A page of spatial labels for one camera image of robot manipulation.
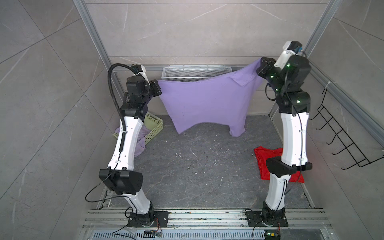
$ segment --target red folded shirt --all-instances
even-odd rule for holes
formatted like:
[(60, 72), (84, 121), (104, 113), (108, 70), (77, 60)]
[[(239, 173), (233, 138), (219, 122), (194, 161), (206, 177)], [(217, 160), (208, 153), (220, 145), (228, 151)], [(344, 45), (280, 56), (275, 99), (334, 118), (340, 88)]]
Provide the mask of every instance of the red folded shirt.
[[(274, 150), (266, 149), (263, 147), (255, 148), (255, 155), (256, 155), (257, 163), (259, 165), (260, 175), (263, 180), (270, 179), (269, 171), (266, 168), (266, 160), (270, 157), (281, 156), (282, 154), (283, 154), (282, 148), (278, 148)], [(296, 182), (299, 175), (300, 175), (300, 172), (296, 172), (295, 174), (292, 174), (291, 179), (289, 181)], [(304, 182), (303, 175), (300, 175), (299, 182)]]

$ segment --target gray floor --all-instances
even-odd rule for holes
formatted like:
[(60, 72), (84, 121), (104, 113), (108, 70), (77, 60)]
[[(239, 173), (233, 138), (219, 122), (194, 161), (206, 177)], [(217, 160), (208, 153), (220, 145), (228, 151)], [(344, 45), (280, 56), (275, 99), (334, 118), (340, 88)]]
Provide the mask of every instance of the gray floor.
[[(155, 207), (260, 208), (269, 181), (260, 179), (254, 149), (282, 147), (268, 116), (248, 116), (246, 132), (232, 137), (229, 127), (198, 124), (178, 135), (169, 116), (164, 129), (135, 158), (143, 190)], [(290, 183), (286, 208), (309, 208), (300, 184)], [(110, 207), (125, 207), (122, 198)]]

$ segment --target purple cloth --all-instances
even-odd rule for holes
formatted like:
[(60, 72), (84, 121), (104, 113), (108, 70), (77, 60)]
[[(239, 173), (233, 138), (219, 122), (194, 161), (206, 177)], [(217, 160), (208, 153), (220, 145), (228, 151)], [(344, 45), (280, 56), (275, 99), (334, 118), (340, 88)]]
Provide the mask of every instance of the purple cloth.
[(177, 132), (202, 122), (228, 125), (234, 137), (245, 132), (249, 102), (263, 78), (260, 59), (232, 73), (196, 82), (159, 80), (160, 95)]
[[(119, 134), (120, 127), (116, 128), (115, 132)], [(147, 136), (150, 132), (151, 131), (148, 128), (146, 128), (144, 125), (141, 127), (139, 131), (139, 135), (137, 137), (134, 157), (137, 157), (145, 150), (145, 136)]]

